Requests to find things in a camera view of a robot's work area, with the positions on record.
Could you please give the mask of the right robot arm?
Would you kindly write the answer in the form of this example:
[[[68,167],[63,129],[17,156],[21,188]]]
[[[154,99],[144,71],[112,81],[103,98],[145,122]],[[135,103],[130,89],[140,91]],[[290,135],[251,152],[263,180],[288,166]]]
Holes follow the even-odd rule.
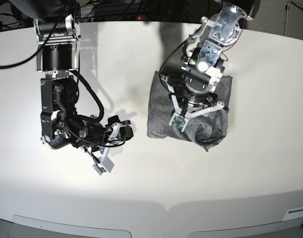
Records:
[[[130,121],[118,116],[102,125],[103,104],[79,72],[81,7],[75,0],[14,0],[12,4],[33,20],[38,49],[33,54],[41,79],[43,143],[53,149],[66,145],[88,153],[102,171],[113,162],[111,148],[124,145],[133,137]],[[99,108],[97,116],[80,115],[76,109],[79,83],[90,93]]]

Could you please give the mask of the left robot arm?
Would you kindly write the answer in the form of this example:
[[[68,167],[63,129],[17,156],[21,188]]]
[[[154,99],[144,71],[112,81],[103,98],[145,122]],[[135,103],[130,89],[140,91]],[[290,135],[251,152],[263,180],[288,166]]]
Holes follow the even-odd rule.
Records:
[[[239,40],[244,21],[254,19],[258,0],[220,0],[218,13],[203,16],[200,27],[162,63],[158,76],[173,104],[170,125],[227,112],[229,87],[223,86],[224,53]]]

